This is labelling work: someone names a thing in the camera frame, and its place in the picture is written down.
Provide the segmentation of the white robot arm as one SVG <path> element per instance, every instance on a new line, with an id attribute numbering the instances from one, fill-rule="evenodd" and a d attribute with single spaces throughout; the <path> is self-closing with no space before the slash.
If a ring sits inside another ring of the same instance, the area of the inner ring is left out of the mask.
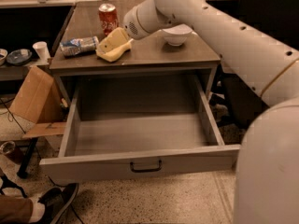
<path id="1" fill-rule="evenodd" d="M 123 18 L 133 39 L 184 23 L 268 106 L 238 155 L 234 224 L 299 224 L 298 51 L 206 0 L 145 0 Z"/>

